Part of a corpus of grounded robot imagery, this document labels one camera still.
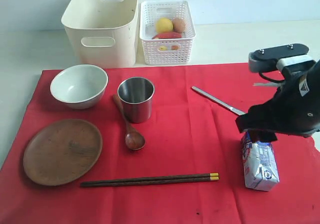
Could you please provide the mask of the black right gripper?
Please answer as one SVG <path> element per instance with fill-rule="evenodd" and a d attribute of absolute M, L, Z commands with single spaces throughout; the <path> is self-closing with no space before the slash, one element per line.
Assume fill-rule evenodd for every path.
<path fill-rule="evenodd" d="M 270 100 L 252 106 L 248 113 L 238 110 L 238 131 L 258 131 L 261 142 L 277 141 L 275 133 L 311 136 L 319 131 L 319 70 L 319 61 L 284 67 L 281 73 L 285 83 Z"/>

